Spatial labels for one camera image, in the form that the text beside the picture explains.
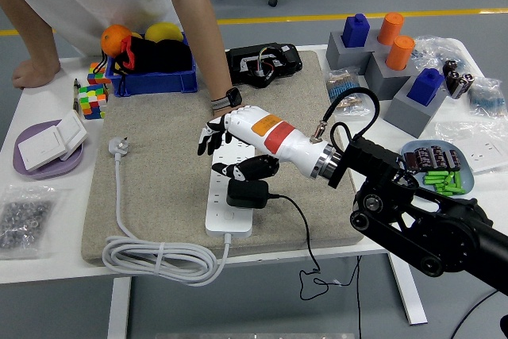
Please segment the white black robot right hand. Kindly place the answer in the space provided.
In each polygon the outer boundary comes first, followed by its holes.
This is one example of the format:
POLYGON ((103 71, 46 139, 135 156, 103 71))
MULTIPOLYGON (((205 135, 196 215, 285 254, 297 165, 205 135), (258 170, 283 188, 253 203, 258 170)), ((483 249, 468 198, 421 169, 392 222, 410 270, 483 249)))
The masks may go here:
POLYGON ((293 125, 258 106, 244 106, 206 123, 198 143, 198 154, 213 154, 222 143, 235 137, 261 151, 239 164, 215 163, 212 169, 238 181, 275 175, 280 162, 291 162, 306 177, 322 175, 333 154, 326 141, 313 142, 293 125))

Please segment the person's right hand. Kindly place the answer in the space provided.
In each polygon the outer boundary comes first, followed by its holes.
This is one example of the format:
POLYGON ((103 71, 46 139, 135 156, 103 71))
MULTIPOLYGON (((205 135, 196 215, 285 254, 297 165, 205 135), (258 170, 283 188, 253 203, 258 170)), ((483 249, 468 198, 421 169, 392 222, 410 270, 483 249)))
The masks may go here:
POLYGON ((34 60, 21 62, 13 71, 12 83, 17 89, 37 88, 50 83, 60 70, 60 62, 37 63, 34 60))

